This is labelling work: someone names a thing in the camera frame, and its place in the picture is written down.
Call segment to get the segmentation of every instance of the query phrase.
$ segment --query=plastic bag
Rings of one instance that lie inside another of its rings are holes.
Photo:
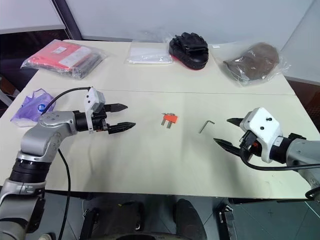
[[[127,63],[130,64],[171,64],[169,42],[172,35],[159,29],[157,32],[143,31],[132,40]]]
[[[21,68],[48,69],[82,79],[106,57],[100,49],[55,39],[26,59]]]
[[[265,42],[216,44],[212,54],[218,66],[242,86],[267,82],[290,67],[281,53]]]
[[[35,126],[52,99],[54,98],[42,88],[34,91],[30,96],[25,97],[21,107],[10,121],[19,127]],[[56,103],[53,103],[47,111],[51,112],[55,105]]]

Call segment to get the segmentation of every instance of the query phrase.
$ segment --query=metal prong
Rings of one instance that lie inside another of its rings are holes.
[[[167,129],[171,128],[172,121],[168,122],[168,125],[166,126]]]
[[[203,129],[205,129],[205,127],[206,127],[206,125],[207,125],[208,123],[215,124],[213,121],[210,121],[210,120],[205,121],[204,125],[201,127],[201,129],[200,129],[200,131],[199,131],[199,134],[203,131]]]

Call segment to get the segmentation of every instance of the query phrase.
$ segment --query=gray floor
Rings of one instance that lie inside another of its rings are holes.
[[[108,193],[84,201],[84,208],[107,209],[115,204],[128,201],[144,203],[148,232],[175,233],[176,226],[169,206],[180,198],[189,200],[197,210],[208,240],[219,240],[218,228],[213,210],[220,203],[228,203],[226,198],[197,196],[166,196],[145,194]],[[61,195],[46,194],[45,211],[39,229],[28,234],[27,240],[37,240],[43,233],[57,235],[63,219],[66,198]],[[83,201],[71,198],[64,240],[79,239],[83,224]],[[267,201],[233,208],[235,227],[239,240],[318,240],[320,239],[320,204],[316,202],[278,203]]]

